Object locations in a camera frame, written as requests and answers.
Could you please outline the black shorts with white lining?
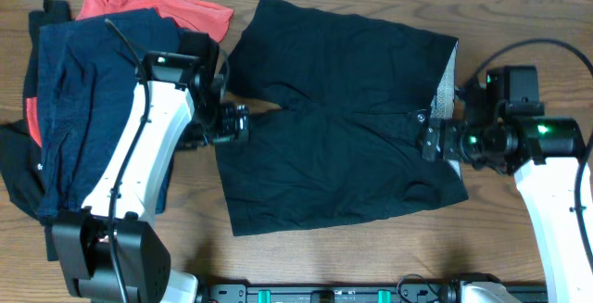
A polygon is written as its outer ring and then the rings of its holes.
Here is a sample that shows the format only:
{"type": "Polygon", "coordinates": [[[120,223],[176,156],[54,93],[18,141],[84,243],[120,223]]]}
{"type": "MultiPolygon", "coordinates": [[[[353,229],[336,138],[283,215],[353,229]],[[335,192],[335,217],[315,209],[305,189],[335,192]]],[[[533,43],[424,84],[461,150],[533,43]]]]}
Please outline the black shorts with white lining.
{"type": "Polygon", "coordinates": [[[468,197],[417,146],[453,36],[259,0],[229,57],[229,88],[275,110],[216,159],[236,236],[385,220],[468,197]]]}

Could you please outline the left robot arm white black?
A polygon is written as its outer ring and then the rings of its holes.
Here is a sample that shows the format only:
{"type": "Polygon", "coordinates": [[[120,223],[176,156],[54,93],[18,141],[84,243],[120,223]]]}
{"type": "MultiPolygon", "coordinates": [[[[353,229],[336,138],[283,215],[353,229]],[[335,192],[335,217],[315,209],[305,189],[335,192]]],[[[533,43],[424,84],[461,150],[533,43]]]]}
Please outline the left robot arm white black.
{"type": "Polygon", "coordinates": [[[224,101],[231,72],[217,58],[151,51],[136,71],[132,109],[100,180],[52,228],[73,297],[101,302],[199,302],[208,290],[171,267],[154,226],[160,186],[178,144],[244,141],[249,111],[224,101]]]}

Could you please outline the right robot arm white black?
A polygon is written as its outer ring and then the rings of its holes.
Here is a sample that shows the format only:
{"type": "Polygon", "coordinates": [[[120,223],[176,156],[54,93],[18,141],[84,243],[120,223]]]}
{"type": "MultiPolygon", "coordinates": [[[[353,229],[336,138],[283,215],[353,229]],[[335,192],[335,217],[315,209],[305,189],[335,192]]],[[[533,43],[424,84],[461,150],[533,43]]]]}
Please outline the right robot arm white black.
{"type": "Polygon", "coordinates": [[[532,222],[550,302],[592,299],[592,227],[585,143],[571,118],[515,117],[489,124],[431,119],[419,136],[428,161],[452,160],[513,178],[532,222]]]}

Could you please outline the navy blue folded shorts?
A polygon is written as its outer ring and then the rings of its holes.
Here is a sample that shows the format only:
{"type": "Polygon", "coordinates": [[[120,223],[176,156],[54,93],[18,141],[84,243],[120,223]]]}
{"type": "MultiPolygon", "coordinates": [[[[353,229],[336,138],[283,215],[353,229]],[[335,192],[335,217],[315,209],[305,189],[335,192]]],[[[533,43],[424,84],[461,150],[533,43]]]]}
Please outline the navy blue folded shorts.
{"type": "Polygon", "coordinates": [[[132,108],[133,60],[147,50],[176,52],[182,34],[153,9],[41,27],[41,224],[79,210],[107,168],[132,108]]]}

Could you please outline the red-orange garment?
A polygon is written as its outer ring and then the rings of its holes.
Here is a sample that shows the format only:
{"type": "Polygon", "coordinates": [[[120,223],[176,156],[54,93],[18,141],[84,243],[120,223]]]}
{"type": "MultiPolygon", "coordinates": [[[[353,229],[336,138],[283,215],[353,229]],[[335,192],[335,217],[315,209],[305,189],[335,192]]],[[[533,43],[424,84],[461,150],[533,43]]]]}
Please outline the red-orange garment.
{"type": "MultiPolygon", "coordinates": [[[[83,0],[76,20],[112,13],[154,8],[162,18],[171,18],[184,29],[206,32],[216,42],[226,36],[233,10],[203,0],[83,0]]],[[[37,85],[40,28],[72,21],[70,6],[64,0],[44,0],[43,8],[29,13],[29,34],[32,51],[23,84],[23,114],[33,143],[42,145],[37,114],[37,85]]]]}

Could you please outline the black garment under pile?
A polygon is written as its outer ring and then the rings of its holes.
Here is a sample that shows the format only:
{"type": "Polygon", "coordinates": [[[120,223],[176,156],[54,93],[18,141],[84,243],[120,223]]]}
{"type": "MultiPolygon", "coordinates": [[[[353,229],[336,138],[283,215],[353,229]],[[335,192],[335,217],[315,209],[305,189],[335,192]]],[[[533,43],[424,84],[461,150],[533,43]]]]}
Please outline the black garment under pile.
{"type": "Polygon", "coordinates": [[[32,51],[23,84],[23,118],[1,126],[1,175],[9,200],[33,219],[44,197],[38,168],[42,144],[37,119],[39,30],[71,20],[69,3],[63,0],[44,0],[41,10],[29,13],[32,51]]]}

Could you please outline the black mounting rail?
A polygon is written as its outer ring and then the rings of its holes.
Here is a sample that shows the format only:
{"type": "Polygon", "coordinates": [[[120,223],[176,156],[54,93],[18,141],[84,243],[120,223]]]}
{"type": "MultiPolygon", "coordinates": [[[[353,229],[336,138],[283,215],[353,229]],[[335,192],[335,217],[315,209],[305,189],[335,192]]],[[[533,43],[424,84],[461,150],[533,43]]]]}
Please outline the black mounting rail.
{"type": "Polygon", "coordinates": [[[209,289],[211,302],[218,303],[381,303],[438,302],[425,284],[395,286],[247,286],[217,284],[209,289]]]}

